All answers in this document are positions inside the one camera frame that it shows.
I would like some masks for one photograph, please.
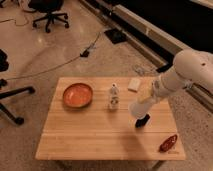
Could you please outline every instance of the tiled floor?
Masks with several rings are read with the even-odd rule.
[[[8,54],[10,68],[0,73],[3,78],[37,73],[66,62],[79,55],[97,34],[107,29],[77,0],[66,0],[62,11],[68,12],[70,28],[63,24],[44,31],[44,23],[33,29],[31,22],[43,14],[23,13],[13,2],[6,1],[0,9],[0,21],[16,18],[30,24],[16,27],[13,21],[0,23],[0,48]],[[102,34],[89,58],[78,58],[58,70],[28,79],[13,80],[4,91],[33,85],[34,95],[18,95],[5,99],[4,104],[14,113],[25,117],[25,124],[16,127],[0,117],[1,171],[62,171],[62,170],[146,170],[154,162],[142,161],[70,161],[65,165],[34,159],[40,134],[46,119],[57,80],[61,76],[137,76],[132,66],[140,65],[156,75],[155,67],[128,43],[113,45]],[[185,147],[186,161],[168,161],[159,170],[212,171],[213,120],[212,114],[183,91],[169,98]]]

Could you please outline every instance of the small bottle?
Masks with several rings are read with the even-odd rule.
[[[116,83],[109,89],[109,109],[116,110],[119,105],[119,90]]]

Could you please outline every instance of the office chair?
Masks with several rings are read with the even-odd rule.
[[[0,72],[6,71],[9,67],[9,63],[6,61],[7,55],[0,49]],[[2,86],[6,86],[7,81],[4,79],[0,80],[0,88]],[[35,92],[35,89],[32,86],[19,88],[12,91],[7,91],[0,93],[0,100],[6,97],[14,96],[16,94],[28,91],[30,94]],[[24,118],[22,117],[15,117],[0,101],[0,110],[3,111],[9,119],[11,119],[15,124],[22,125],[24,123]]]
[[[37,27],[36,22],[47,20],[45,30],[47,33],[50,33],[50,29],[48,28],[50,23],[52,22],[54,24],[54,20],[58,20],[65,23],[65,28],[69,28],[69,23],[66,21],[68,19],[67,13],[53,14],[53,12],[61,9],[63,2],[63,0],[31,0],[28,5],[30,8],[33,8],[41,13],[46,13],[44,17],[33,21],[33,27]]]
[[[5,0],[2,0],[2,1],[0,1],[0,8],[3,8],[3,2],[4,2]]]

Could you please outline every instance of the wooden table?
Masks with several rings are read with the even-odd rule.
[[[37,149],[39,160],[184,160],[185,153],[167,100],[153,106],[143,128],[135,128],[128,104],[137,94],[127,90],[128,77],[60,78]],[[140,78],[141,87],[152,77]],[[64,106],[62,95],[71,84],[82,82],[93,90],[93,101],[83,109]],[[108,90],[117,83],[120,107],[108,111]],[[178,141],[167,153],[159,145],[178,134]]]

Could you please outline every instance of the red bowl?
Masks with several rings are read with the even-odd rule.
[[[93,90],[84,83],[75,83],[66,88],[63,101],[69,107],[81,108],[92,101]]]

